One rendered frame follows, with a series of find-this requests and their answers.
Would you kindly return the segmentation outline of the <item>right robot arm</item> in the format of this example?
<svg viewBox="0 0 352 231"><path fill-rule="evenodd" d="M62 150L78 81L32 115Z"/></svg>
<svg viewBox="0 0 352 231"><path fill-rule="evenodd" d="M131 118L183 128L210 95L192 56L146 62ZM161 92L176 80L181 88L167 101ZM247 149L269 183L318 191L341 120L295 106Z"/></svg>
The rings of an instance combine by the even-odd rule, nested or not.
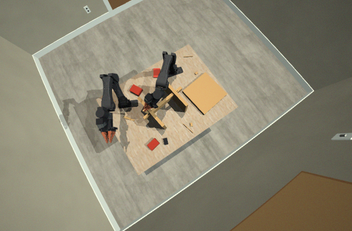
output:
<svg viewBox="0 0 352 231"><path fill-rule="evenodd" d="M113 101L112 89L114 90L118 101L119 108L128 108L138 106L138 100L128 100L121 91L119 86L119 76L115 73L102 74L100 78L103 81L103 96L101 107L97 107L96 125L98 128L113 127L113 114L115 111L115 103ZM129 102L130 101L130 102Z"/></svg>

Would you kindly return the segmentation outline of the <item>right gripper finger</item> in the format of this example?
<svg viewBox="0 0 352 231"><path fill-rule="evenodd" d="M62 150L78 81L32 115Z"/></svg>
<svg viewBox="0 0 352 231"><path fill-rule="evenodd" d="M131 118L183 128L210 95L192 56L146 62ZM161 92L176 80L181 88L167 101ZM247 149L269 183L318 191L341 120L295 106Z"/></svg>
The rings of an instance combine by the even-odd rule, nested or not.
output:
<svg viewBox="0 0 352 231"><path fill-rule="evenodd" d="M112 140L113 140L113 137L114 137L114 135L115 135L115 131L109 131L109 132L108 132L108 135L109 135L109 141L110 141L110 143L111 143Z"/></svg>
<svg viewBox="0 0 352 231"><path fill-rule="evenodd" d="M106 143L108 143L108 140L109 140L108 132L102 132L101 134L102 134L103 137L105 138Z"/></svg>

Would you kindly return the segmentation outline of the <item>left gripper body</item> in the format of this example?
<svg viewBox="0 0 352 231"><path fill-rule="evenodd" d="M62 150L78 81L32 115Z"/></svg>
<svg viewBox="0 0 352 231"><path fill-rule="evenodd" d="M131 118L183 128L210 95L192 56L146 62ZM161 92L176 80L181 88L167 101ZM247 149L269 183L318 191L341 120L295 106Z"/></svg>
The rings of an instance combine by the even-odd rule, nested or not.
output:
<svg viewBox="0 0 352 231"><path fill-rule="evenodd" d="M153 105L151 102L150 103L148 103L148 105L150 106L150 107L153 107L153 108L158 108L158 105L156 104L156 105Z"/></svg>

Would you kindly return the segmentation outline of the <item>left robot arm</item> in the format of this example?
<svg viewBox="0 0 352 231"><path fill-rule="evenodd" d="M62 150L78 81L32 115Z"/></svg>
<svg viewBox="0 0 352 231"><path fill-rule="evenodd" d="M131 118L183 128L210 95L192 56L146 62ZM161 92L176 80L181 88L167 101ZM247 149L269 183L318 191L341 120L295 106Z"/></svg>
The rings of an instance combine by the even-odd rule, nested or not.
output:
<svg viewBox="0 0 352 231"><path fill-rule="evenodd" d="M153 105L156 105L159 99L165 95L163 90L167 90L169 87L168 78L183 73L182 67L177 67L175 62L175 53L171 53L171 55L169 55L166 51L163 51L163 66L157 77L155 91L152 94L148 93L145 96L145 103L151 102Z"/></svg>

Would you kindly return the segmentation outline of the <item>tan flat board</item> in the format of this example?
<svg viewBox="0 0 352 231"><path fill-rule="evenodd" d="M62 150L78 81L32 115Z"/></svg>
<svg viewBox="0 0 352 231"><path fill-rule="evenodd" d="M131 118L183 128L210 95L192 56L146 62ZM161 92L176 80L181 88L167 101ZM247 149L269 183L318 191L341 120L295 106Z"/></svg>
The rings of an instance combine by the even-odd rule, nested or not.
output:
<svg viewBox="0 0 352 231"><path fill-rule="evenodd" d="M183 93L204 115L227 95L206 72L185 88Z"/></svg>

